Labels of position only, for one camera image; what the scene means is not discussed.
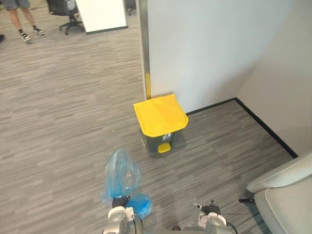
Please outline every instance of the white chair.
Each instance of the white chair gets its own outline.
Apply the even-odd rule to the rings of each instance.
[[[312,153],[265,173],[247,189],[273,234],[312,234]]]

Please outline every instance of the robotic hand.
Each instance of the robotic hand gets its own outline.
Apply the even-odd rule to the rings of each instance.
[[[226,219],[221,216],[221,210],[214,200],[211,200],[211,204],[208,206],[202,206],[197,203],[194,203],[193,205],[202,211],[198,219],[198,225],[205,228],[209,234],[227,233],[226,231],[217,231],[218,229],[221,230],[222,227],[226,226],[232,227],[235,233],[238,234],[236,227],[232,223],[227,222]]]

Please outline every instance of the white wall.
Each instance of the white wall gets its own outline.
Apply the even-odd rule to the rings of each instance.
[[[237,96],[294,0],[148,0],[152,96],[185,112]]]
[[[297,154],[312,151],[312,1],[299,0],[238,97]]]
[[[123,0],[76,0],[86,32],[127,26]]]

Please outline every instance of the yellow lid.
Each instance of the yellow lid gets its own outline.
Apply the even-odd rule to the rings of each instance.
[[[186,127],[189,119],[174,94],[133,104],[142,132],[159,137]]]

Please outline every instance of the blue plastic bag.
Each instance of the blue plastic bag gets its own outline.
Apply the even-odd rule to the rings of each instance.
[[[126,149],[115,151],[106,164],[105,191],[100,194],[103,202],[128,196],[139,187],[141,173]]]
[[[146,194],[135,194],[127,204],[127,207],[133,207],[134,213],[140,218],[144,218],[152,212],[152,199]]]
[[[141,172],[138,164],[132,160],[126,149],[115,151],[106,164],[105,191],[100,194],[103,202],[113,198],[128,197],[139,187]],[[145,194],[131,195],[127,207],[133,207],[140,218],[152,212],[152,199]]]

